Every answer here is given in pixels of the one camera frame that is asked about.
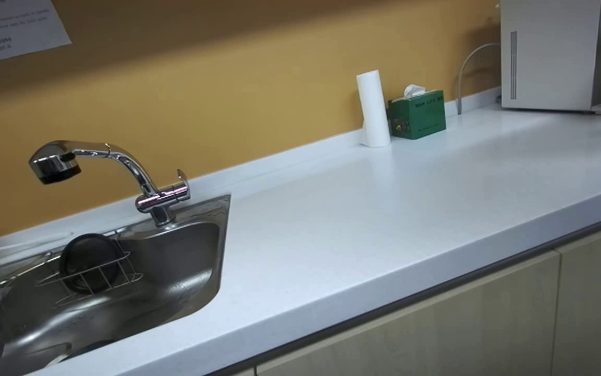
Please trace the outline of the silver water dispenser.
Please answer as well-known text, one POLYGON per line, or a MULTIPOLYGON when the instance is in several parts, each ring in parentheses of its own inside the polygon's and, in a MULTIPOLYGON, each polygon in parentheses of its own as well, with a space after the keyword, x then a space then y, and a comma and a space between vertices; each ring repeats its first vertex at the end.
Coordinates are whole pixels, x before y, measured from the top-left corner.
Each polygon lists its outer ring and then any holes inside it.
POLYGON ((502 104, 601 116, 601 0, 502 0, 502 104))

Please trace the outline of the white paper towel roll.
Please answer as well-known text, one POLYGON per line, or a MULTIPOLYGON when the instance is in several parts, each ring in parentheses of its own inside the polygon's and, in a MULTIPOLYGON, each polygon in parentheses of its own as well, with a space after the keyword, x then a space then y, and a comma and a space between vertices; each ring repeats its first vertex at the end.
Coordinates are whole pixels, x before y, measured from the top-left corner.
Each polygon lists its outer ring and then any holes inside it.
POLYGON ((370 149, 386 149, 390 144, 390 129, 381 72, 359 74, 358 93, 364 116, 364 144, 370 149))

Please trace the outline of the green tissue box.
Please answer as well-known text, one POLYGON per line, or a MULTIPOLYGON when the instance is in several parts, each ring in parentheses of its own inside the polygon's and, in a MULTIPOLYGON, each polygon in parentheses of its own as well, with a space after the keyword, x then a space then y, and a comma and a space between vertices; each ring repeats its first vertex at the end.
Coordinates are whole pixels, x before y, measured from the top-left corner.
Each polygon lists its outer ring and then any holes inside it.
POLYGON ((447 127, 444 93, 432 90, 389 102, 390 135, 397 138, 427 138, 447 127))

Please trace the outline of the chrome sink faucet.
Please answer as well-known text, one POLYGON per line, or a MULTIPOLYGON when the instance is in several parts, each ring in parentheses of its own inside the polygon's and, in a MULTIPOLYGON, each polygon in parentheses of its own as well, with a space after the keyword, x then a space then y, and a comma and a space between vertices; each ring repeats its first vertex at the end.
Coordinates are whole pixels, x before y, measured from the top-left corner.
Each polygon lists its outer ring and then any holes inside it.
POLYGON ((192 197, 183 171, 178 171, 175 184, 158 187, 139 157, 114 142, 51 140, 32 152, 28 166, 43 184, 68 182, 85 167, 114 171, 130 182, 133 210, 148 215, 157 229, 173 226, 173 210, 192 197))

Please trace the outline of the wooden cabinet doors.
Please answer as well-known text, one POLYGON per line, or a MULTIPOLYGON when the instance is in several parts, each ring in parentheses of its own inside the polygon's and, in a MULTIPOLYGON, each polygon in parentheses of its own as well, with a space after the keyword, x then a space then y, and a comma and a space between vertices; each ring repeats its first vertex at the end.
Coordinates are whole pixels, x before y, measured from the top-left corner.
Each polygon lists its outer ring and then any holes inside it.
POLYGON ((601 232, 241 376, 601 376, 601 232))

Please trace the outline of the stainless steel sink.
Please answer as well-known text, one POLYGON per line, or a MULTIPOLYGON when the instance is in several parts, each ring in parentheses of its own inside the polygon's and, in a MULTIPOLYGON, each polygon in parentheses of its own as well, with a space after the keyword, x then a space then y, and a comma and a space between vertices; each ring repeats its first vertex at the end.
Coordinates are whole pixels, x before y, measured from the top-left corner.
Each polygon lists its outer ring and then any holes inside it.
POLYGON ((167 229, 144 219, 0 266, 0 376, 203 310, 219 293, 227 215, 218 197, 179 208, 167 229))

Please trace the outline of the white paper wall notice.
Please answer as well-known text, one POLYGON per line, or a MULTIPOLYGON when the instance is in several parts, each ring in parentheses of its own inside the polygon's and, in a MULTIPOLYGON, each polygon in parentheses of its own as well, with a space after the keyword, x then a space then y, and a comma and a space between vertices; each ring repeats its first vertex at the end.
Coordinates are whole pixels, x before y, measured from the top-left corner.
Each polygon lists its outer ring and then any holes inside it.
POLYGON ((0 0, 0 61, 68 44, 52 0, 0 0))

